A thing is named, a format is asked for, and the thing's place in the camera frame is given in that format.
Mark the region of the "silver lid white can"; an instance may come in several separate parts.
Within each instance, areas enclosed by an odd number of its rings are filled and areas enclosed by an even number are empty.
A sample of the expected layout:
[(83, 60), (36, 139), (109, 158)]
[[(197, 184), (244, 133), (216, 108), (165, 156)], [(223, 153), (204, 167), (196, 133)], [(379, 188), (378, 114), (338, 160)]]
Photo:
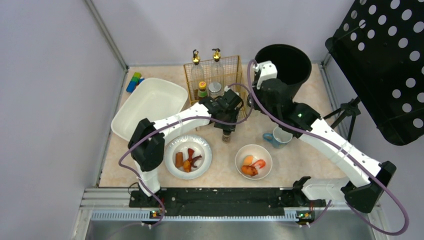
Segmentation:
[(222, 95), (222, 85), (220, 82), (211, 82), (208, 86), (208, 95), (215, 99)]

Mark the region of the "yellow cap sauce bottle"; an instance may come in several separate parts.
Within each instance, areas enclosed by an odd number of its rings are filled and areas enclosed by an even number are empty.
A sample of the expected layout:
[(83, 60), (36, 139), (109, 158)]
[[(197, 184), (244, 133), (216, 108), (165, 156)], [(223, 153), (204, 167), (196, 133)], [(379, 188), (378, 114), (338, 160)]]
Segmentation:
[(198, 90), (197, 90), (197, 98), (198, 100), (202, 100), (208, 96), (207, 91), (207, 83), (205, 81), (200, 81), (198, 83)]

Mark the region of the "small dark spice jar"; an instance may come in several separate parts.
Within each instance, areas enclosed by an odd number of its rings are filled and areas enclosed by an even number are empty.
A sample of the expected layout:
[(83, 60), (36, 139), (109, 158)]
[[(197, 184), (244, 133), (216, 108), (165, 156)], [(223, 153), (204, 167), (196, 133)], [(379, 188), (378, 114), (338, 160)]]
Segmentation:
[(229, 143), (231, 141), (231, 134), (232, 134), (231, 131), (229, 131), (229, 130), (223, 130), (222, 131), (222, 138), (221, 138), (222, 141), (224, 143)]

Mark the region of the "clear gold-top oil bottle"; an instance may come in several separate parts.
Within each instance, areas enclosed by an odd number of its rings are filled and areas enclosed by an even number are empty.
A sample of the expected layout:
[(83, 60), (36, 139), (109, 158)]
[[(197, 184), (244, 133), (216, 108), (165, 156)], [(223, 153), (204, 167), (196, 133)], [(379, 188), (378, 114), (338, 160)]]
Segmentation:
[(213, 48), (213, 63), (211, 65), (211, 78), (214, 82), (224, 85), (225, 81), (225, 69), (221, 62), (221, 50), (219, 48)]

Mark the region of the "dark sauce glass bottle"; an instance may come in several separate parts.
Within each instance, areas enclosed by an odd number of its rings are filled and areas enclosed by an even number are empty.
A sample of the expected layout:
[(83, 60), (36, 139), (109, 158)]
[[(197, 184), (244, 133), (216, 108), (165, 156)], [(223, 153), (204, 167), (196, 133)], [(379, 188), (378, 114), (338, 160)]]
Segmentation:
[(199, 57), (199, 51), (194, 49), (192, 51), (193, 66), (190, 70), (194, 91), (197, 91), (199, 89), (199, 83), (203, 82), (205, 79), (204, 70), (203, 70), (203, 67), (201, 66), (200, 61), (201, 59)]

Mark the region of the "white bowl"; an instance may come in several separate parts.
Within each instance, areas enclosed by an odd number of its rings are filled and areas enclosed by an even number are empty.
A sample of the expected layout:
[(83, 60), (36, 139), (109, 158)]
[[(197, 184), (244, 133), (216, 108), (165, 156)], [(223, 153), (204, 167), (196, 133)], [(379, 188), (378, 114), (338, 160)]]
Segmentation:
[[(252, 163), (256, 162), (257, 160), (263, 159), (266, 161), (266, 166), (258, 169), (258, 175), (256, 176), (247, 176), (242, 174), (241, 172), (241, 167), (243, 166), (243, 160), (246, 156), (248, 155), (252, 155), (254, 157), (254, 160)], [(249, 179), (249, 180), (261, 180), (264, 179), (265, 177), (267, 177), (269, 175), (269, 173), (271, 172), (272, 168), (273, 168), (273, 160), (272, 157), (270, 155), (270, 153), (261, 145), (257, 145), (257, 144), (248, 144), (245, 145), (243, 147), (241, 147), (238, 152), (235, 155), (235, 167), (236, 170), (245, 178)]]

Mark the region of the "white paper plate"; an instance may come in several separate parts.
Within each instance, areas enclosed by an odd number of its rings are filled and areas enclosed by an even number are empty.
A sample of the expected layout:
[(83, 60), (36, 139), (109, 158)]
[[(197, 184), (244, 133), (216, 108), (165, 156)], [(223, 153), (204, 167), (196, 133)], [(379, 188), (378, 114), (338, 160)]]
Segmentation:
[(203, 175), (213, 159), (211, 145), (198, 135), (183, 135), (172, 140), (164, 155), (167, 170), (183, 180)]

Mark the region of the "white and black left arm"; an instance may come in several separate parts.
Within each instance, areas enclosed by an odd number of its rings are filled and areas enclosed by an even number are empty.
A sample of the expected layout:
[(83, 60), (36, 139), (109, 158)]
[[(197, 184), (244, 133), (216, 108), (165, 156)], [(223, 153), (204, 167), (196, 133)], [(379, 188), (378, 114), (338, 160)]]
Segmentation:
[(244, 101), (231, 89), (222, 96), (207, 96), (188, 109), (161, 120), (142, 119), (128, 142), (136, 162), (140, 189), (147, 197), (160, 190), (157, 168), (164, 158), (165, 146), (173, 139), (195, 128), (213, 124), (229, 136), (236, 129)]

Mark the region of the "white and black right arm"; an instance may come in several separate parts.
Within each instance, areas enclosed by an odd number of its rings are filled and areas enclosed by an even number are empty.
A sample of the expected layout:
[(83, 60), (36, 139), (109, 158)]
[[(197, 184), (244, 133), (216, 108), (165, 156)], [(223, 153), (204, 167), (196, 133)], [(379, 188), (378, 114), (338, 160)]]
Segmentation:
[(326, 156), (345, 173), (344, 178), (302, 178), (302, 193), (309, 200), (344, 201), (357, 212), (370, 213), (388, 190), (396, 166), (361, 152), (335, 132), (321, 115), (306, 103), (295, 102), (277, 78), (247, 82), (251, 107), (267, 115), (284, 131)]

